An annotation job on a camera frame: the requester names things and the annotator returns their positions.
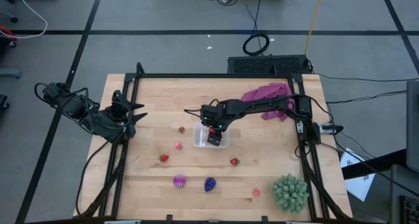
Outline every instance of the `strawberry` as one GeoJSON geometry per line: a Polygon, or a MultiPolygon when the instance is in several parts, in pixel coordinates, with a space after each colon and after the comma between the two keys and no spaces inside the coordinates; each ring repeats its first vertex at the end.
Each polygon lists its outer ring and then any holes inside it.
{"type": "Polygon", "coordinates": [[[179,127],[179,129],[177,129],[177,132],[179,132],[180,134],[183,134],[185,132],[185,128],[181,126],[179,127]]]}
{"type": "Polygon", "coordinates": [[[240,160],[238,158],[234,158],[230,160],[230,163],[233,164],[233,166],[237,166],[240,164],[240,160]]]}
{"type": "Polygon", "coordinates": [[[252,193],[253,193],[253,196],[254,196],[254,197],[258,197],[258,196],[261,194],[261,191],[260,191],[258,188],[255,188],[255,189],[252,191],[252,193]]]}
{"type": "Polygon", "coordinates": [[[177,143],[175,144],[175,148],[176,148],[177,150],[182,150],[182,143],[177,142],[177,143]]]}
{"type": "Polygon", "coordinates": [[[160,155],[158,159],[160,162],[166,162],[169,159],[169,155],[160,155]]]}

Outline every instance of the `yellow cable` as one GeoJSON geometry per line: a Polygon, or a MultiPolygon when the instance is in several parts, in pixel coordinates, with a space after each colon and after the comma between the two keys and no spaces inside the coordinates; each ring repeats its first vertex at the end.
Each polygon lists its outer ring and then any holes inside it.
{"type": "Polygon", "coordinates": [[[310,24],[310,29],[308,30],[308,36],[307,36],[307,42],[306,42],[306,48],[304,49],[304,54],[307,56],[307,52],[308,52],[308,45],[310,45],[310,38],[312,36],[312,31],[313,31],[313,26],[314,26],[314,22],[316,21],[317,18],[317,13],[319,11],[319,7],[321,4],[321,0],[317,1],[317,5],[316,5],[316,9],[314,10],[314,15],[313,15],[313,19],[312,19],[312,23],[310,24]]]}

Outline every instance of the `gray floor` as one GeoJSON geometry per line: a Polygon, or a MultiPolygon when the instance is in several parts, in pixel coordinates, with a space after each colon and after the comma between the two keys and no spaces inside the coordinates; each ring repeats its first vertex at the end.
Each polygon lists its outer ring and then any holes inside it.
{"type": "MultiPolygon", "coordinates": [[[[307,30],[317,0],[262,0],[259,29],[307,30]]],[[[51,30],[83,30],[94,0],[31,2],[51,30]]],[[[257,0],[248,0],[255,12],[257,0]]],[[[419,30],[416,0],[392,0],[406,30],[419,30]]],[[[18,24],[0,17],[10,29],[42,29],[21,2],[0,2],[0,10],[14,13],[18,24]]],[[[252,29],[244,0],[222,7],[207,0],[101,0],[93,30],[252,29]]],[[[384,0],[323,0],[316,30],[397,31],[384,0]]],[[[45,35],[21,40],[1,60],[1,67],[19,68],[21,79],[0,79],[0,94],[11,107],[0,121],[0,216],[12,223],[50,126],[53,110],[33,94],[37,82],[64,82],[79,45],[80,35],[45,35]]],[[[90,35],[72,89],[89,88],[100,101],[109,73],[134,71],[140,61],[148,73],[225,73],[229,56],[244,56],[247,35],[90,35]]],[[[267,54],[302,54],[306,36],[270,35],[267,54]]],[[[419,37],[409,37],[419,51],[419,37]]],[[[335,77],[398,79],[417,77],[400,36],[313,36],[308,53],[316,73],[335,77]]],[[[367,83],[322,79],[328,101],[346,100],[394,90],[405,83],[367,83]]],[[[405,147],[405,96],[332,106],[336,123],[345,126],[375,156],[405,147]]],[[[363,154],[347,138],[341,144],[363,154]]],[[[90,137],[62,119],[27,221],[69,218],[86,160],[90,137]]],[[[380,200],[380,180],[367,198],[380,200]]],[[[352,204],[357,200],[351,198],[352,204]]]]}

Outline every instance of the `pink spiky ball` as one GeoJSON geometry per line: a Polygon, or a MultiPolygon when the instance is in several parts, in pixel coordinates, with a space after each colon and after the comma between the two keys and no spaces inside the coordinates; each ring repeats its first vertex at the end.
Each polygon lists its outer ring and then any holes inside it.
{"type": "Polygon", "coordinates": [[[173,178],[173,184],[175,185],[175,187],[183,187],[186,184],[186,177],[184,175],[176,175],[173,178]]]}

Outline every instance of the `clear plastic container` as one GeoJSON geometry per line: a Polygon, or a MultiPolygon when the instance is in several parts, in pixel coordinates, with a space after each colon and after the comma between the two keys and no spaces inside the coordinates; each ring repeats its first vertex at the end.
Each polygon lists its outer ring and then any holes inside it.
{"type": "Polygon", "coordinates": [[[230,135],[228,134],[228,128],[225,132],[222,133],[223,139],[221,139],[220,145],[215,146],[208,143],[208,133],[210,129],[207,126],[204,126],[200,123],[194,126],[194,134],[192,136],[194,146],[201,148],[214,148],[214,149],[223,149],[227,148],[230,144],[230,135]]]}

